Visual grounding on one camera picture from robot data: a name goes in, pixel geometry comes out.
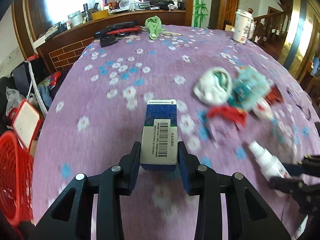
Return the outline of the white spray bottle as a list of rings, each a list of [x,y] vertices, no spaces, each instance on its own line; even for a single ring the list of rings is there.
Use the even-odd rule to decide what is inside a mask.
[[[252,152],[255,161],[260,167],[262,175],[270,182],[272,177],[279,177],[284,179],[291,179],[291,176],[282,162],[272,155],[266,148],[260,146],[256,141],[248,145],[249,150]]]

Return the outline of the dark red snack packet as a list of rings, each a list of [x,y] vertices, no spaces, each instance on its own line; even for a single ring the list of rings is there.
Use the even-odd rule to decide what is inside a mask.
[[[281,92],[276,85],[274,85],[271,88],[271,91],[267,94],[267,96],[265,96],[265,100],[268,102],[269,105],[283,102],[283,97],[281,95]]]

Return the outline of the red wrapper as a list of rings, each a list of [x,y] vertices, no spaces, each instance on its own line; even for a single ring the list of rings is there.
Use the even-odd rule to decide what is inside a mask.
[[[207,112],[208,118],[213,118],[215,116],[221,116],[225,118],[226,120],[232,121],[237,125],[241,125],[242,127],[246,124],[247,119],[247,111],[238,108],[238,107],[232,107],[232,106],[214,106],[209,109]]]

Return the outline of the teal tissue pack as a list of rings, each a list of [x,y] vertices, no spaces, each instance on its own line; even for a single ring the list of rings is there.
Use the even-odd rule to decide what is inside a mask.
[[[248,66],[233,81],[231,95],[227,102],[232,107],[250,112],[270,91],[271,87],[266,77],[252,66]]]

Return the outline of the blue white medicine box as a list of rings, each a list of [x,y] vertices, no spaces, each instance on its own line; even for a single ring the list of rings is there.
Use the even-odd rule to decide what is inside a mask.
[[[141,167],[146,171],[174,172],[177,154],[177,101],[148,100],[141,142]]]

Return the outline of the white knitted sock bundle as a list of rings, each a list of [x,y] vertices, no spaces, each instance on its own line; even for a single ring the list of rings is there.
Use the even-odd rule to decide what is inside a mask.
[[[232,91],[232,78],[222,67],[205,71],[193,87],[196,97],[208,106],[219,106],[227,102]]]

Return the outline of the red plastic basket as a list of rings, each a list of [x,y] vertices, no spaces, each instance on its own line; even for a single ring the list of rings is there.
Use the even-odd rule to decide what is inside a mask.
[[[21,148],[13,131],[1,135],[1,211],[17,227],[33,220],[33,157]]]

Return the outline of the white plastic bag with red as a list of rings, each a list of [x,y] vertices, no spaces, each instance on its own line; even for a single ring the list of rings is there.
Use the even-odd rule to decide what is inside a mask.
[[[259,118],[264,120],[272,120],[274,118],[273,111],[264,98],[260,98],[253,107],[253,113]]]

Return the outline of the purple floral tablecloth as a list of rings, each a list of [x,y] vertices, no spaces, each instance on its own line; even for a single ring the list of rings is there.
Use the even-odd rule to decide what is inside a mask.
[[[241,172],[274,210],[290,234],[303,221],[297,203],[268,188],[245,144],[256,141],[274,155],[319,154],[318,116],[299,83],[252,42],[232,34],[169,26],[173,37],[147,33],[106,48],[90,44],[58,90],[37,143],[33,169],[33,215],[38,222],[78,174],[100,174],[131,151],[142,137],[147,101],[177,101],[178,139],[216,172]],[[254,67],[283,97],[272,106],[274,121],[249,115],[245,126],[220,117],[204,121],[208,107],[193,86],[208,69],[222,67],[236,78]]]

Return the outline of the red framed white board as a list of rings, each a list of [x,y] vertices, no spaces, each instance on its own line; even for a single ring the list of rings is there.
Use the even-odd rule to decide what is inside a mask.
[[[42,115],[27,100],[22,100],[14,116],[12,127],[24,149],[29,150],[42,123]]]

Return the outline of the white paper cup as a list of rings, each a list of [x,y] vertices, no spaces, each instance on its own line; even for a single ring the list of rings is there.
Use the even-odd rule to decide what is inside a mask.
[[[250,12],[238,9],[235,13],[233,40],[245,44],[249,36],[252,22],[253,16]]]

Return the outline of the wooden counter ledge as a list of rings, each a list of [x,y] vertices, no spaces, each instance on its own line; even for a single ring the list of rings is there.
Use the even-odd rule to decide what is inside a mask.
[[[61,69],[70,69],[84,49],[94,40],[94,34],[109,25],[137,20],[144,25],[147,18],[158,16],[164,25],[185,25],[184,10],[146,10],[117,14],[81,24],[64,31],[37,48],[50,73]]]

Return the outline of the black key pouch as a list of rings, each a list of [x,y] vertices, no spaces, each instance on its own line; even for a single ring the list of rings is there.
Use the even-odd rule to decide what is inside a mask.
[[[115,35],[106,34],[100,38],[99,42],[100,42],[101,48],[104,48],[117,43],[118,39],[116,38]]]

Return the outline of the black red folded umbrella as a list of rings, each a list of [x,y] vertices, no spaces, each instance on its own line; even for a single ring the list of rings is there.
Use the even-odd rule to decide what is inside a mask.
[[[98,39],[104,35],[117,35],[122,33],[134,33],[137,31],[141,31],[142,27],[138,24],[137,20],[129,21],[129,22],[122,22],[122,23],[115,23],[105,27],[104,29],[95,32],[94,38]]]

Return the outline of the green cloth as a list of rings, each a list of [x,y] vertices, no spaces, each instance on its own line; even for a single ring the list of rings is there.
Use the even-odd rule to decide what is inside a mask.
[[[158,16],[147,18],[145,20],[145,28],[149,32],[149,38],[153,41],[159,38],[161,32],[165,31],[165,29],[162,28],[162,22]]]

